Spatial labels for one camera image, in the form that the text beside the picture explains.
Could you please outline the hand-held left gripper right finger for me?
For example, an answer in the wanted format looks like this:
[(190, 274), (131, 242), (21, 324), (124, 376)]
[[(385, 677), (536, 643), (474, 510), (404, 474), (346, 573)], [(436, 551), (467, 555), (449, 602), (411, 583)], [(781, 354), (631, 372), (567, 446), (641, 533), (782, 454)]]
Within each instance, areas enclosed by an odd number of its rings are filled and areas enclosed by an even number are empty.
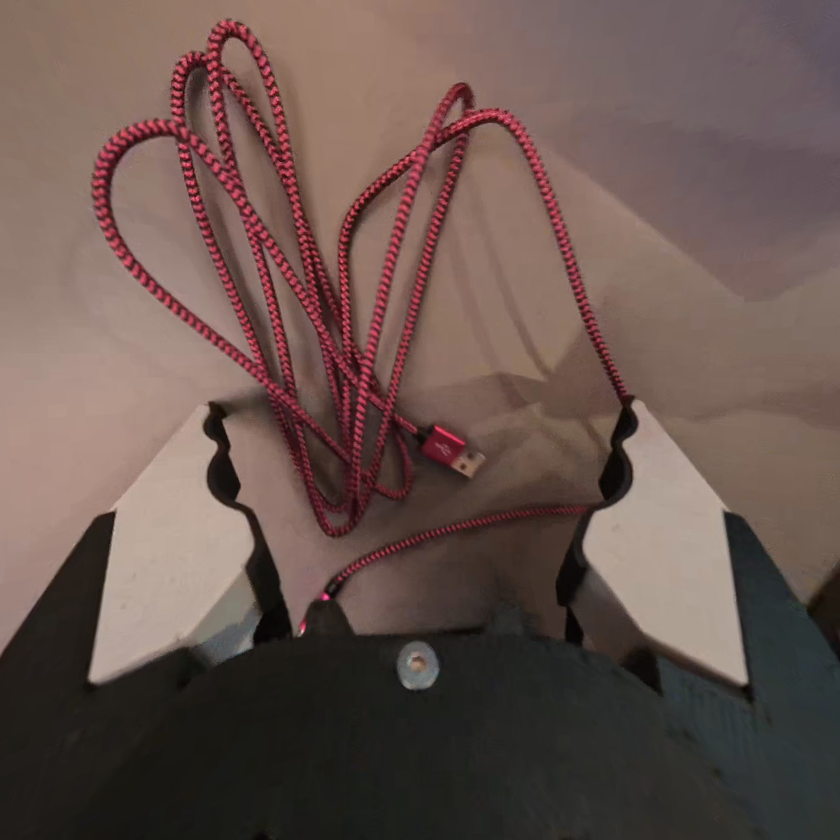
[(647, 406), (626, 403), (556, 580), (584, 641), (620, 665), (656, 656), (732, 690), (749, 683), (728, 509)]

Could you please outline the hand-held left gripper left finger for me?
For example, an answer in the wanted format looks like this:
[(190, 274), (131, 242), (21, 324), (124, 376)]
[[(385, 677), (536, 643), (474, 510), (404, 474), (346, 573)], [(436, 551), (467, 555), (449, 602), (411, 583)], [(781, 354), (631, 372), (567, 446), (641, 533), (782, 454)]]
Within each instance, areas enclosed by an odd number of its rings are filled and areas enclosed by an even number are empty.
[(292, 634), (266, 537), (238, 500), (225, 417), (199, 406), (111, 509), (95, 686), (174, 653), (211, 668)]

